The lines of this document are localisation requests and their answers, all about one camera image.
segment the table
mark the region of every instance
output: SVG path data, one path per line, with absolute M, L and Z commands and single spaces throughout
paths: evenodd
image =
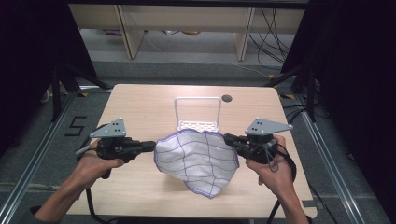
M 99 125 L 119 117 L 124 118 L 127 136 L 139 141 L 156 141 L 177 130 L 174 99 L 176 97 L 233 97 L 222 103 L 219 132 L 245 135 L 244 130 L 257 118 L 287 123 L 276 90 L 259 87 L 116 85 L 100 118 Z M 193 116 L 202 110 L 192 113 Z M 290 132 L 286 137 L 291 157 L 297 165 L 295 188 L 302 203 L 312 204 L 313 198 Z M 119 169 L 113 169 L 109 179 L 99 179 L 92 186 L 97 215 L 137 217 L 269 217 L 276 197 L 266 187 L 257 184 L 257 175 L 239 157 L 240 168 L 229 185 L 214 199 L 194 194 L 181 180 L 160 173 L 153 153 L 142 153 Z M 315 217 L 315 206 L 304 207 Z M 88 215 L 83 193 L 68 214 Z M 284 217 L 279 208 L 276 217 Z

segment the floor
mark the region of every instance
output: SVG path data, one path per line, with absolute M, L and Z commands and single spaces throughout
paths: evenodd
M 81 30 L 80 32 L 94 62 L 228 64 L 235 66 L 235 68 L 248 70 L 251 70 L 252 66 L 266 66 L 270 70 L 274 68 L 274 73 L 278 74 L 279 71 L 276 69 L 282 65 L 281 61 L 283 60 L 283 56 L 278 50 L 278 43 L 280 42 L 275 41 L 271 35 L 267 37 L 267 42 L 274 48 L 268 47 L 268 50 L 275 55 L 275 58 L 265 55 L 262 52 L 258 54 L 258 47 L 254 44 L 253 39 L 260 45 L 262 43 L 262 37 L 265 35 L 259 36 L 258 34 L 252 34 L 252 39 L 248 42 L 245 60 L 239 62 L 237 61 L 233 45 L 233 36 L 227 33 L 202 32 L 197 35 L 187 35 L 177 32 L 167 35 L 163 31 L 148 31 L 145 33 L 136 58 L 130 60 L 127 58 L 120 36 L 106 35 L 102 30 Z M 290 46 L 294 36 L 279 35 L 278 38 L 281 41 L 279 45 L 282 46 L 284 51 L 287 51 L 288 49 L 283 45 Z M 262 74 L 258 70 L 252 72 L 264 77 L 271 75 Z M 76 104 L 73 105 L 73 109 L 78 110 L 78 103 Z M 286 99 L 282 101 L 282 104 L 287 105 L 291 103 Z M 285 108 L 285 114 L 292 113 L 293 108 L 295 107 Z M 326 117 L 326 111 L 323 109 L 316 112 L 319 117 Z M 42 108 L 37 113 L 48 112 L 45 108 Z M 50 117 L 50 114 L 47 116 L 37 114 L 37 117 L 42 119 L 34 120 L 32 125 L 41 128 L 26 130 L 25 135 L 35 133 L 44 136 L 46 130 L 50 128 L 47 122 L 45 122 Z M 315 189 L 318 191 L 318 195 L 313 191 L 314 199 L 318 202 L 316 223 L 334 223 L 326 208 L 332 211 L 339 223 L 390 223 L 381 206 L 378 204 L 376 197 L 371 192 L 370 187 L 365 183 L 364 177 L 362 177 L 359 169 L 354 164 L 353 158 L 346 157 L 347 148 L 343 146 L 343 142 L 337 135 L 337 131 L 332 126 L 332 123 L 328 119 L 318 119 L 316 124 L 312 124 L 306 116 L 302 116 L 300 119 L 295 120 L 295 122 L 295 125 L 305 126 L 311 132 L 311 134 L 307 134 L 305 137 L 295 139 L 296 145 L 303 146 L 309 144 L 313 148 L 318 149 L 315 152 L 299 151 L 308 181 L 313 183 Z M 312 140 L 313 135 L 318 136 L 319 140 Z M 325 144 L 320 142 L 321 138 L 326 140 Z M 38 146 L 40 140 L 29 139 L 29 141 L 23 143 L 23 147 Z M 2 201 L 7 199 L 14 184 L 18 181 L 18 177 L 25 172 L 23 170 L 25 166 L 18 165 L 19 161 L 15 158 L 21 158 L 21 161 L 29 161 L 29 158 L 34 156 L 35 147 L 31 147 L 30 149 L 32 151 L 30 154 L 17 153 L 6 155 L 5 158 L 2 158 L 2 164 L 0 165 L 0 179 L 2 180 L 0 185 L 0 199 Z M 315 154 L 315 158 L 317 159 L 314 161 L 310 159 L 310 156 L 313 156 L 311 154 Z M 323 168 L 320 170 L 313 169 L 312 167 L 317 167 L 318 163 Z M 5 176 L 9 175 L 5 173 L 6 169 L 10 169 L 9 167 L 13 167 L 12 173 L 14 175 L 5 178 Z M 64 173 L 64 171 L 46 166 L 41 166 L 40 169 L 53 169 L 52 172 L 55 174 L 59 173 L 62 175 Z M 334 171 L 341 173 L 341 178 L 337 177 L 337 175 L 330 174 L 331 171 L 333 173 Z M 45 197 L 37 197 L 36 194 L 32 193 L 35 190 L 40 190 L 43 186 L 34 187 L 36 189 L 29 189 L 26 197 L 29 200 L 36 200 L 38 202 L 45 200 Z M 50 190 L 46 192 L 47 196 L 50 196 Z M 28 200 L 22 201 L 21 206 L 25 206 L 26 201 Z M 349 203 L 357 203 L 358 205 L 356 208 L 350 209 L 347 208 Z M 74 223 L 75 221 L 93 223 L 90 217 L 83 219 L 80 217 L 70 217 L 65 223 Z M 262 222 L 263 220 L 256 220 L 255 223 Z M 284 223 L 284 221 L 278 220 L 277 223 Z

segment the electrical cord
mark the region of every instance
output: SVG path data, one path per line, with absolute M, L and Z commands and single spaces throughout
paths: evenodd
M 282 145 L 280 145 L 278 143 L 276 143 L 276 145 L 279 146 L 279 147 L 282 147 L 286 151 L 286 154 L 282 153 L 282 152 L 280 152 L 278 150 L 276 150 L 276 153 L 281 155 L 285 159 L 285 161 L 288 163 L 288 165 L 290 166 L 290 168 L 291 168 L 291 179 L 294 182 L 294 180 L 295 180 L 295 178 L 297 176 L 297 166 L 294 163 L 293 159 L 290 157 L 290 154 L 289 154 L 288 150 L 284 146 L 282 146 Z M 276 200 L 276 203 L 275 203 L 275 205 L 274 205 L 274 207 L 273 207 L 273 209 L 272 209 L 272 211 L 270 213 L 270 216 L 268 217 L 267 224 L 271 224 L 272 223 L 272 221 L 274 220 L 276 211 L 279 208 L 279 206 L 280 206 L 280 202 L 279 202 L 279 200 Z
M 319 196 L 319 194 L 317 193 L 317 191 L 314 189 L 314 187 L 312 187 L 312 185 L 309 183 L 309 181 L 308 181 L 308 186 L 309 186 L 309 188 L 312 189 L 312 191 L 314 191 L 315 195 L 317 195 L 317 197 L 318 197 L 318 199 L 320 200 L 321 204 L 323 205 L 323 207 L 326 209 L 326 211 L 329 213 L 330 217 L 332 218 L 332 221 L 333 221 L 335 224 L 338 224 L 337 219 L 336 219 L 335 216 L 332 214 L 332 212 L 330 211 L 329 207 L 327 207 L 326 203 L 323 202 L 323 200 L 321 199 L 321 197 Z
M 275 54 L 271 53 L 270 51 L 268 51 L 267 49 L 262 47 L 262 44 L 264 42 L 262 42 L 261 44 L 257 43 L 256 40 L 253 38 L 253 36 L 251 34 L 249 34 L 250 39 L 253 41 L 253 43 L 256 45 L 256 47 L 259 49 L 259 52 L 262 51 L 265 54 L 267 54 L 268 56 L 270 56 L 271 58 L 273 58 L 274 60 L 276 60 L 279 63 L 283 63 L 284 61 L 278 57 L 275 56 Z
M 265 42 L 265 43 L 266 43 L 268 46 L 271 46 L 271 47 L 274 48 L 274 49 L 278 49 L 278 50 L 280 51 L 281 55 L 283 56 L 283 59 L 286 59 L 286 55 L 285 55 L 285 52 L 286 52 L 286 51 L 283 50 L 282 47 L 281 47 L 280 45 L 282 45 L 282 46 L 285 47 L 286 49 L 290 49 L 290 48 L 287 47 L 287 46 L 279 39 L 279 37 L 278 37 L 278 35 L 277 35 L 277 28 L 276 28 L 276 8 L 273 8 L 272 10 L 273 10 L 273 18 L 272 18 L 272 21 L 271 21 L 271 24 L 270 24 L 270 22 L 267 20 L 267 18 L 266 18 L 266 16 L 265 16 L 264 10 L 263 10 L 263 8 L 262 8 L 262 16 L 264 17 L 265 22 L 267 23 L 267 26 L 268 26 L 268 32 L 267 32 L 267 35 L 265 36 L 265 38 L 263 39 L 263 41 L 265 41 L 266 37 L 271 33 L 271 35 L 273 36 L 274 40 L 275 40 L 276 43 L 277 43 L 277 48 L 274 47 L 274 46 L 272 46 L 272 45 L 270 45 L 270 44 L 268 44 L 267 42 Z
M 160 50 L 159 48 L 157 48 L 148 38 L 146 38 L 144 35 L 143 35 L 143 38 L 146 40 L 146 41 L 148 41 L 148 43 L 153 47 L 153 48 L 155 48 L 156 50 L 158 50 L 159 52 L 163 52 L 162 50 Z M 166 61 L 168 61 L 168 62 L 173 62 L 173 63 L 192 63 L 192 64 L 199 64 L 199 63 L 207 63 L 207 64 L 224 64 L 224 63 L 209 63 L 209 62 L 185 62 L 185 61 L 181 61 L 181 60 L 170 60 L 170 59 L 168 59 L 168 58 L 164 58 Z M 242 69 L 245 69 L 245 70 L 248 70 L 248 71 L 252 71 L 252 72 L 255 72 L 255 73 L 258 73 L 258 74 L 260 74 L 260 75 L 262 75 L 262 76 L 264 76 L 264 77 L 268 77 L 269 78 L 269 76 L 268 75 L 265 75 L 265 74 L 263 74 L 263 73 L 261 73 L 261 72 L 259 72 L 259 71 L 257 71 L 257 70 L 255 70 L 255 69 L 251 69 L 251 68 L 246 68 L 246 67 L 244 67 L 244 66 L 242 66 L 242 65 L 239 65 L 239 64 L 235 64 L 235 63 L 226 63 L 226 64 L 229 64 L 229 65 L 233 65 L 233 66 L 236 66 L 236 67 L 239 67 L 239 68 L 242 68 Z
M 101 126 L 99 126 L 98 128 L 96 128 L 94 131 L 97 131 L 99 129 L 101 129 L 102 127 L 106 126 L 106 124 L 103 124 Z M 90 141 L 90 137 L 88 136 L 87 138 L 85 138 L 84 142 L 82 143 L 80 148 L 84 148 L 85 146 L 88 145 L 88 142 Z M 85 189 L 85 192 L 87 194 L 87 202 L 88 202 L 88 208 L 90 209 L 90 214 L 93 220 L 102 223 L 102 224 L 111 224 L 111 221 L 117 220 L 119 217 L 117 218 L 112 218 L 109 221 L 105 221 L 101 218 L 99 218 L 99 216 L 97 216 L 95 214 L 95 210 L 93 208 L 93 200 L 92 200 L 92 192 L 91 192 L 91 188 L 87 188 Z
M 289 119 L 288 124 L 292 124 L 295 120 L 295 118 L 297 118 L 297 116 L 299 114 L 301 114 L 303 111 L 305 111 L 307 109 L 307 106 L 304 106 L 303 108 L 300 108 L 298 110 L 295 110 L 293 113 L 293 115 L 291 116 L 291 119 Z
M 250 39 L 253 41 L 253 43 L 256 45 L 256 47 L 259 49 L 257 52 L 257 61 L 259 62 L 259 64 L 264 67 L 264 68 L 268 68 L 268 69 L 272 69 L 272 70 L 280 70 L 280 68 L 276 68 L 276 67 L 270 67 L 270 66 L 266 66 L 264 64 L 262 64 L 262 61 L 260 60 L 260 52 L 263 51 L 264 53 L 266 53 L 268 56 L 272 57 L 273 59 L 275 59 L 276 61 L 283 63 L 282 61 L 280 61 L 280 59 L 278 59 L 275 55 L 273 55 L 271 52 L 267 51 L 266 49 L 262 48 L 262 44 L 259 45 L 251 35 L 249 35 Z

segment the black circle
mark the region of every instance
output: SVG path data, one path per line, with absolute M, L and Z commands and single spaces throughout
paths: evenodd
M 231 95 L 225 94 L 221 96 L 221 100 L 225 103 L 230 103 L 233 100 L 233 97 Z

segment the gray floor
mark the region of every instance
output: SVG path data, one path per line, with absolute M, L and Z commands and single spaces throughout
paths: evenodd
M 260 55 L 258 60 L 258 50 L 256 46 L 249 41 L 247 55 L 243 62 L 236 60 L 236 53 L 233 46 L 232 34 L 224 33 L 200 33 L 198 35 L 185 35 L 178 32 L 174 35 L 166 35 L 161 31 L 146 32 L 143 43 L 139 49 L 137 57 L 129 60 L 126 57 L 125 48 L 120 36 L 108 36 L 100 30 L 81 30 L 81 34 L 86 43 L 87 49 L 94 62 L 99 78 L 109 84 L 120 82 L 125 83 L 145 83 L 152 81 L 150 78 L 158 76 L 163 77 L 162 83 L 172 82 L 172 76 L 186 77 L 181 79 L 180 83 L 207 84 L 199 75 L 187 73 L 194 71 L 202 73 L 203 69 L 225 69 L 229 75 L 223 76 L 223 80 L 215 80 L 209 84 L 229 84 L 241 86 L 260 86 L 263 82 L 268 81 L 268 76 L 279 76 L 278 70 L 262 68 L 260 63 L 266 66 L 279 67 L 281 63 L 276 62 L 270 57 Z M 258 35 L 253 35 L 256 40 L 260 40 Z M 282 42 L 289 46 L 292 42 L 293 35 L 280 35 Z M 281 57 L 278 51 L 270 49 Z M 139 64 L 141 70 L 134 71 L 131 74 L 132 64 Z M 150 63 L 160 63 L 155 68 L 146 67 Z M 118 73 L 114 73 L 114 67 L 117 66 Z M 276 89 L 280 94 L 290 93 L 290 84 L 292 78 L 279 84 Z M 77 97 L 68 109 L 68 114 L 64 118 L 60 131 L 51 143 L 50 150 L 42 161 L 37 173 L 32 179 L 31 186 L 21 200 L 19 208 L 15 212 L 11 223 L 15 222 L 18 217 L 31 205 L 43 203 L 51 194 L 51 186 L 59 186 L 62 180 L 67 177 L 75 165 L 75 158 L 71 155 L 71 148 L 75 148 L 85 138 L 90 130 L 97 124 L 101 110 L 104 108 L 109 93 L 90 93 L 88 97 Z M 296 100 L 281 98 L 283 106 L 296 105 Z M 285 108 L 285 115 L 295 110 L 295 107 Z M 345 147 L 342 138 L 338 136 L 337 131 L 332 125 L 331 119 L 323 107 L 316 107 L 316 118 L 318 128 L 325 141 L 326 146 L 332 154 L 337 169 L 339 169 L 345 185 L 350 190 L 353 199 L 366 223 L 390 223 L 384 214 L 376 197 L 372 193 L 370 186 L 366 183 L 357 164 L 350 160 L 346 154 L 348 149 Z M 73 132 L 68 129 L 68 125 L 74 116 L 87 116 L 84 119 L 85 128 L 81 136 L 67 138 L 66 133 Z M 28 161 L 32 158 L 41 139 L 45 136 L 46 130 L 50 126 L 51 119 L 51 101 L 43 104 L 36 111 L 36 115 L 31 123 L 26 127 L 21 135 L 21 143 L 16 148 L 11 148 L 6 155 L 1 158 L 0 163 L 0 200 L 2 202 L 8 197 L 13 185 L 18 182 Z M 294 141 L 299 151 L 300 159 L 303 163 L 307 180 L 318 192 L 320 198 L 326 206 L 332 211 L 337 218 L 338 223 L 356 223 L 351 220 L 347 213 L 345 204 L 340 199 L 340 195 L 332 182 L 329 171 L 325 162 L 318 151 L 318 147 L 313 141 L 312 136 L 306 126 L 306 120 L 302 116 L 297 117 L 293 122 L 294 130 L 292 132 Z M 54 165 L 54 158 L 59 158 Z M 333 223 L 329 213 L 324 209 L 322 203 L 314 195 L 318 203 L 318 216 L 315 217 L 315 223 Z M 264 223 L 265 220 L 258 219 L 255 223 Z M 95 223 L 89 216 L 67 216 L 64 223 Z M 275 220 L 274 223 L 285 223 L 284 220 Z

